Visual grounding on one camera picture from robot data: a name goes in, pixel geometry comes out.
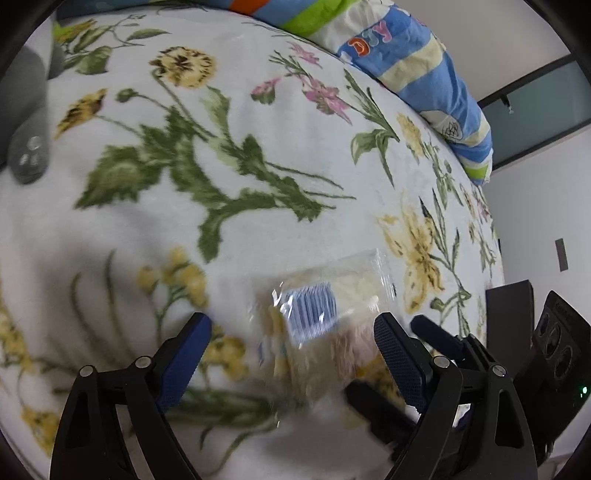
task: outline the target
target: green stripe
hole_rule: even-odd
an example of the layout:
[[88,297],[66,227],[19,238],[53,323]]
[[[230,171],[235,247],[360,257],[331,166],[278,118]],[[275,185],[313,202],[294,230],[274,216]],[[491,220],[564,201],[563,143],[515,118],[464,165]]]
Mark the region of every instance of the green stripe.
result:
[[358,1],[318,0],[282,25],[281,28],[300,37],[308,38]]
[[488,164],[481,168],[470,168],[464,165],[464,170],[468,174],[468,177],[474,180],[484,180],[486,178],[486,172],[488,171]]

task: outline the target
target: floral bedsheet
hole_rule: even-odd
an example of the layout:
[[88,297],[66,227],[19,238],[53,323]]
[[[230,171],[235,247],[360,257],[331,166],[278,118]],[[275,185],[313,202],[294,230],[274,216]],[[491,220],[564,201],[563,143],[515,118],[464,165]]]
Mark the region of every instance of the floral bedsheet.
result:
[[[213,339],[168,415],[201,475],[383,478],[388,451],[344,404],[303,408],[261,384],[260,286],[379,248],[399,319],[484,340],[503,274],[482,191],[391,92],[247,17],[145,7],[56,36],[50,168],[27,186],[0,174],[0,424],[15,451],[46,478],[79,368],[151,355],[202,310]],[[361,376],[400,404],[383,362]]]

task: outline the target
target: gray stuffed toy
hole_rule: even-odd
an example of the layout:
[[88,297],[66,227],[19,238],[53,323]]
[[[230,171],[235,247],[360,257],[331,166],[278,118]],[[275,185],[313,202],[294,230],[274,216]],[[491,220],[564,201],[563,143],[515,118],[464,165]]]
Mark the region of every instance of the gray stuffed toy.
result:
[[64,56],[44,22],[0,79],[0,167],[21,183],[37,180],[49,162],[47,79],[63,70]]

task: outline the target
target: plastic bag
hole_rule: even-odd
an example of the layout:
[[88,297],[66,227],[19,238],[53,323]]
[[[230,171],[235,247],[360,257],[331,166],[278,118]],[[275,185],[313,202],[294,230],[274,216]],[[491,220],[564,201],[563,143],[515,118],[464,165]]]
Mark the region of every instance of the plastic bag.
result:
[[374,320],[396,308],[378,250],[294,274],[272,291],[261,364],[304,400],[339,393],[379,358]]

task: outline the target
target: orange stripe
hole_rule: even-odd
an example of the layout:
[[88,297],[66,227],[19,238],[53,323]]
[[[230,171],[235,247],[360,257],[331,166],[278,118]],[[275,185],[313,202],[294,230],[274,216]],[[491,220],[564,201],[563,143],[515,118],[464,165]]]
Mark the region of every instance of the orange stripe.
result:
[[260,7],[264,7],[271,0],[234,0],[230,10],[243,15],[252,15]]

